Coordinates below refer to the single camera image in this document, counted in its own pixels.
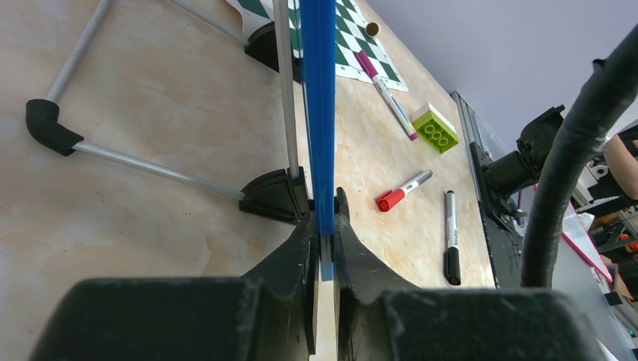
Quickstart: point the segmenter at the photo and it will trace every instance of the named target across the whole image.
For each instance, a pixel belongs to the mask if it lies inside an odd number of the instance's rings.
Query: black elbow joint
[[[73,154],[73,146],[84,137],[58,123],[59,107],[45,99],[32,99],[26,103],[26,128],[38,143],[63,156]]]

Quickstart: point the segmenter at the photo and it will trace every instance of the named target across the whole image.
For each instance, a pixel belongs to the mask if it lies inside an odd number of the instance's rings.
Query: red object
[[[388,190],[377,198],[377,206],[381,212],[387,212],[404,199],[406,194],[401,190]]]

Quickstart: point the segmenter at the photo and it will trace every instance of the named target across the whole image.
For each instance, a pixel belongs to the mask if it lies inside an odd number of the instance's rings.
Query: green and white checkered mat
[[[274,20],[272,0],[227,0],[242,15],[242,33],[249,38],[255,30]],[[299,21],[299,0],[288,0],[290,9],[290,37],[293,42],[293,55],[299,57],[301,47],[301,24]],[[377,39],[366,36],[367,22],[361,9],[352,0],[336,0],[336,74],[340,77],[358,79],[372,83],[366,72],[354,57],[365,50],[381,79],[391,89],[408,91],[406,82]]]

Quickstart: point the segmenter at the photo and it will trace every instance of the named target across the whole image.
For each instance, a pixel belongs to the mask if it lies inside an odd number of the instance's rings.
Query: black marker
[[[458,256],[456,196],[449,190],[445,194],[445,234],[448,250],[443,258],[443,275],[453,286],[460,285],[460,264]]]

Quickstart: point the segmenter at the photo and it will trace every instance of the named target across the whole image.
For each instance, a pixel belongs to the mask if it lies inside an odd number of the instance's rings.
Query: black hose
[[[551,288],[562,221],[578,177],[638,92],[638,26],[594,74],[559,128],[533,200],[521,255],[521,286]]]

